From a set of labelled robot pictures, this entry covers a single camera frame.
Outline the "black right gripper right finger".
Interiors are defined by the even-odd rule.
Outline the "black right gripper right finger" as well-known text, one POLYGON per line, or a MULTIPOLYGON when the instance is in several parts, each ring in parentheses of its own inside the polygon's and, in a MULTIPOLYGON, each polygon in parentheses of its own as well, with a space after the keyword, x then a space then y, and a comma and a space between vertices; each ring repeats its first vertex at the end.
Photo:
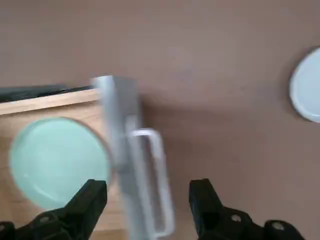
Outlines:
POLYGON ((222 204, 209 179, 191 180, 189 206, 199 240, 303 240, 290 223, 272 219, 263 226, 243 211, 222 204))

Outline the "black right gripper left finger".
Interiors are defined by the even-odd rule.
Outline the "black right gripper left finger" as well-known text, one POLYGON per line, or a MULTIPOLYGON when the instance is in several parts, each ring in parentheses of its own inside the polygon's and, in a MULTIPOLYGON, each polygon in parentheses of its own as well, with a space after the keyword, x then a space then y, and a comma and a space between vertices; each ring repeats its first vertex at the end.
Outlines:
POLYGON ((2 240, 88 240, 107 205, 107 184, 89 179, 62 208, 38 214, 16 228, 11 221, 0 223, 2 240))

